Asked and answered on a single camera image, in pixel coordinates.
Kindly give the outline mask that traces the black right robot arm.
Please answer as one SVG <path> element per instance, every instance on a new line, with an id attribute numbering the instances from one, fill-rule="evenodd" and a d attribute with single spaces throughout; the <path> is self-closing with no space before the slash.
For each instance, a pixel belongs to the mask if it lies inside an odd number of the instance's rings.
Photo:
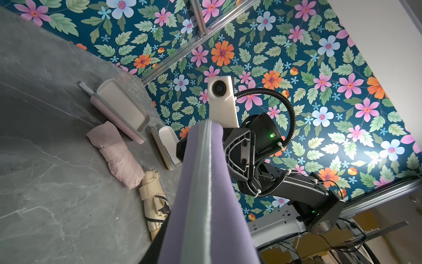
<path id="1" fill-rule="evenodd" d="M 307 231 L 322 234 L 332 229 L 344 208 L 343 199 L 327 190 L 315 173 L 307 177 L 298 169 L 276 168 L 264 161 L 267 151 L 276 151 L 287 142 L 266 113 L 252 115 L 240 125 L 220 117 L 212 120 L 222 125 L 223 135 L 217 142 L 240 192 L 290 199 Z"/>

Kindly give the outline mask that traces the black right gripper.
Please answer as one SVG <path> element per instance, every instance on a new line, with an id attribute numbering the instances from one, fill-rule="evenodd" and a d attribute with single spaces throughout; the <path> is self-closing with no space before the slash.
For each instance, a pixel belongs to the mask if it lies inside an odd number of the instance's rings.
<path id="1" fill-rule="evenodd" d="M 224 128 L 209 119 L 194 126 L 176 145 L 176 157 L 187 165 L 201 189 L 227 192 L 234 180 L 247 195 L 280 195 L 290 191 L 290 173 L 264 162 L 280 143 L 274 123 L 254 115 L 239 128 Z"/>

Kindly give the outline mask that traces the pink-edged grey case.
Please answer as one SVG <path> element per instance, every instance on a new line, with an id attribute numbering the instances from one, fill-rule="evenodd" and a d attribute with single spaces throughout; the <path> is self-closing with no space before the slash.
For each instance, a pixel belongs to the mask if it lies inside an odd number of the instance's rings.
<path id="1" fill-rule="evenodd" d="M 79 87 L 90 96 L 92 105 L 130 139 L 140 145 L 146 141 L 142 132 L 148 127 L 149 114 L 119 82 L 106 80 L 96 91 L 84 82 Z"/>

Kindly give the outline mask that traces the pink umbrella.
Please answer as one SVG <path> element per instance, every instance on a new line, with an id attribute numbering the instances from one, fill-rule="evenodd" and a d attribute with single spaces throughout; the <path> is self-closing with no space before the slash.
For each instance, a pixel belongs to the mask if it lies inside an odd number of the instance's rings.
<path id="1" fill-rule="evenodd" d="M 91 129 L 86 136 L 99 149 L 111 174 L 124 187 L 134 189 L 141 184 L 145 173 L 113 123 L 107 121 Z"/>

